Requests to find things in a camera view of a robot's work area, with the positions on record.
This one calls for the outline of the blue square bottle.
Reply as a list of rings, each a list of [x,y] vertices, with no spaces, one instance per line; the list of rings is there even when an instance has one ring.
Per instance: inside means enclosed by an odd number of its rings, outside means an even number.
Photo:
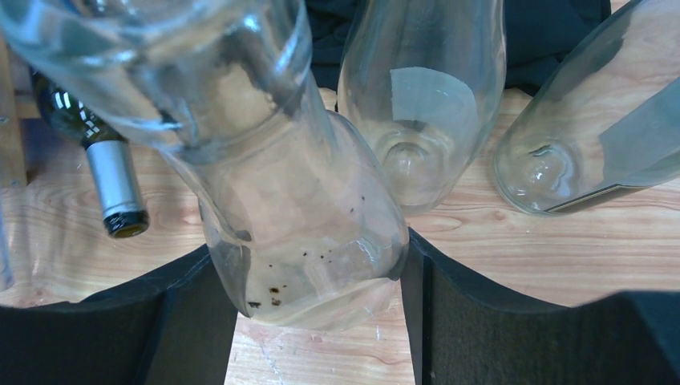
[[[1,244],[1,291],[8,290],[14,284],[14,273],[10,263],[10,248],[8,238],[6,235],[6,226],[4,219],[4,209],[1,206],[0,216],[0,244]]]

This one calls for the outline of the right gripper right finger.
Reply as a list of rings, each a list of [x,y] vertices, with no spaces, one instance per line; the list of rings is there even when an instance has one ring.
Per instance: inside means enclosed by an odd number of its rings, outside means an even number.
[[[679,295],[577,307],[519,293],[410,234],[401,277],[417,384],[676,384]]]

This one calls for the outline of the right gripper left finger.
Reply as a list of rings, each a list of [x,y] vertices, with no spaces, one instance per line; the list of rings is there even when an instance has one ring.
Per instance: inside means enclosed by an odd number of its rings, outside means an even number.
[[[81,302],[1,308],[4,384],[222,384],[237,310],[205,246]]]

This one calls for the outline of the clear bottle with black label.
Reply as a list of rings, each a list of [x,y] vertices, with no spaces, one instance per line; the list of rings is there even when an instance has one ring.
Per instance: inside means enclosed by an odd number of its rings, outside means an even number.
[[[498,193],[565,215],[679,176],[679,4],[631,1],[581,42],[500,140]]]

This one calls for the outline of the clear bottle with white label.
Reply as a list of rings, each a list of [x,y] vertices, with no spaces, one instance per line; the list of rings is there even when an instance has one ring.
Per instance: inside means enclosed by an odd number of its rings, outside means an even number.
[[[361,3],[338,110],[371,146],[406,215],[442,203],[484,146],[506,63],[501,1]]]

